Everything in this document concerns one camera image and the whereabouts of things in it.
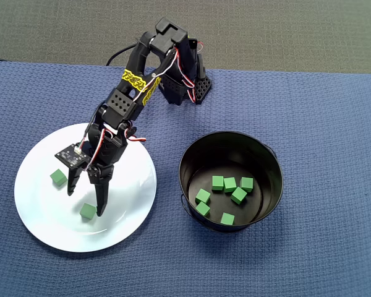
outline pot handle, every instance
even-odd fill
[[[184,194],[181,194],[181,196],[180,196],[181,204],[183,205],[184,210],[188,213],[188,215],[189,215],[191,218],[193,218],[196,222],[198,222],[199,224],[201,224],[201,225],[204,226],[205,228],[208,228],[208,229],[211,230],[211,231],[218,232],[218,233],[222,233],[222,232],[220,232],[220,231],[217,231],[217,230],[214,230],[214,229],[210,228],[209,226],[206,226],[206,225],[205,225],[204,223],[202,223],[200,220],[197,220],[197,218],[195,218],[195,217],[191,214],[191,212],[190,212],[190,210],[188,209],[188,207],[186,207],[186,205],[184,204],[183,197],[186,198]]]
[[[275,151],[268,145],[268,144],[264,144],[265,147],[271,151],[271,153],[275,156],[276,159],[278,159],[278,156],[276,155]]]

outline white plate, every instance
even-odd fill
[[[60,129],[40,141],[23,160],[15,180],[15,204],[26,228],[42,242],[63,251],[108,248],[131,235],[147,217],[156,192],[153,161],[139,142],[129,142],[114,165],[107,207],[92,220],[79,214],[84,203],[96,206],[95,187],[82,173],[71,196],[50,175],[68,169],[55,153],[79,141],[87,124]]]

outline robotic arm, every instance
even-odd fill
[[[201,104],[211,89],[197,45],[198,41],[189,39],[185,30],[166,18],[161,19],[156,25],[156,34],[145,32],[136,44],[119,85],[97,107],[81,142],[55,155],[69,168],[69,196],[82,171],[88,173],[90,183],[95,185],[99,217],[107,204],[114,163],[124,153],[127,141],[145,140],[133,137],[136,127],[132,121],[137,119],[155,89],[159,87],[167,101],[176,105],[186,98]],[[151,52],[159,57],[161,64],[145,75],[146,58]]]

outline table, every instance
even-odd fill
[[[28,151],[88,121],[123,68],[0,62],[0,296],[371,296],[371,75],[209,70],[201,106],[155,92],[135,125],[158,189],[142,226],[103,251],[57,251],[23,226],[14,181]],[[181,207],[184,150],[213,131],[272,147],[279,206],[236,234]]]

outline gray carpet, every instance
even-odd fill
[[[0,58],[102,65],[162,16],[207,68],[371,73],[371,0],[0,0]]]

